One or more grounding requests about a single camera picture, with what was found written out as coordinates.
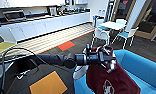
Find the white table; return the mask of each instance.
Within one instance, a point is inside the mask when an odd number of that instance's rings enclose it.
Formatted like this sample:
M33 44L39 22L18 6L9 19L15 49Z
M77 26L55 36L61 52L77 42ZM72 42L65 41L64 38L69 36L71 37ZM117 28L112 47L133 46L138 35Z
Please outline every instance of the white table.
M122 28L124 28L126 26L124 24L115 23L115 22L105 22L105 23L102 23L100 25L108 27L110 29L114 29L114 30L120 30L120 29L122 29Z

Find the colorful floor mat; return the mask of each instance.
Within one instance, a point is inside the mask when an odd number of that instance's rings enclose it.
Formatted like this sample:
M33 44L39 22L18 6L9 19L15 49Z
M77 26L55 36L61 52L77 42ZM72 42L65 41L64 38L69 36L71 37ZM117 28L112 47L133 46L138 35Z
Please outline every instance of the colorful floor mat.
M75 45L75 44L72 43L71 41L67 41L67 42L65 42L65 43L63 43L63 44L58 45L58 47L59 47L62 51L64 51L64 50L66 50L66 49L69 49L70 47L73 47L74 45Z

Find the countertop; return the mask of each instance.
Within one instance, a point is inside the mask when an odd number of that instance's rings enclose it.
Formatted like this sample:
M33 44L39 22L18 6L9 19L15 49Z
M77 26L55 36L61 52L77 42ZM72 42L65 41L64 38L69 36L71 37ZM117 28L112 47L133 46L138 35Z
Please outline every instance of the countertop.
M1 25L7 25L7 24L14 24L14 23L20 23L20 22L27 22L27 21L33 21L33 20L40 20L40 19L46 19L46 18L53 18L53 17L60 17L60 16L67 16L67 15L73 15L73 14L79 14L79 13L85 13L85 12L67 12L64 13L63 15L55 15L55 16L51 16L51 15L41 15L41 16L26 16L25 20L19 20L19 21L10 21L10 22L1 22Z

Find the sofa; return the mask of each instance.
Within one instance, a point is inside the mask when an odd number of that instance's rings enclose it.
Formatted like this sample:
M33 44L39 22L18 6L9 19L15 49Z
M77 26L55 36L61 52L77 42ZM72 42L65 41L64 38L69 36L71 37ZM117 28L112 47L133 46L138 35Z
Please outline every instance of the sofa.
M156 63L128 50L115 50L118 63L140 87L140 94L156 94ZM94 94L86 84L86 75L74 81L75 94Z

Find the kitchen cabinet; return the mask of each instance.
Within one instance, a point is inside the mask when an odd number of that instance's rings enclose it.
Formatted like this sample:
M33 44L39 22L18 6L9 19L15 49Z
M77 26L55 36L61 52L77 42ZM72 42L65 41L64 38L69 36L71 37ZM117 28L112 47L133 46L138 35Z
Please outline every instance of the kitchen cabinet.
M75 15L68 15L68 22L69 22L69 27L72 27L75 25Z
M46 28L46 33L50 33L57 30L54 24L54 19L55 18L43 19Z
M37 36L37 33L33 26L33 21L21 22L21 23L17 23L17 24L21 28L21 30L25 36L25 39Z
M90 12L85 12L85 16L84 16L84 22L89 22L90 21Z
M65 0L0 0L0 8L32 7L64 4Z
M63 29L62 17L55 17L54 24L57 30Z
M21 30L21 28L12 28L11 32L14 36L14 38L16 39L16 41L21 41L24 40L26 37L23 34L23 31Z
M89 17L90 13L85 12L73 15L7 24L2 25L1 27L9 27L15 39L17 41L21 41L24 39L89 22Z
M6 0L0 0L0 8L6 8L9 7L9 2L7 2Z
M34 27L31 25L23 26L23 27L21 27L21 30L25 36L25 39L37 36L37 33L35 32Z
M25 39L21 28L17 24L2 25L1 27L9 27L16 41L21 41Z
M76 4L88 4L88 0L76 0Z
M33 25L34 25L34 28L35 28L37 35L42 35L42 34L45 34L47 32L46 26L45 26L43 20L34 20Z
M70 27L68 16L62 16L62 22L63 22L63 28Z

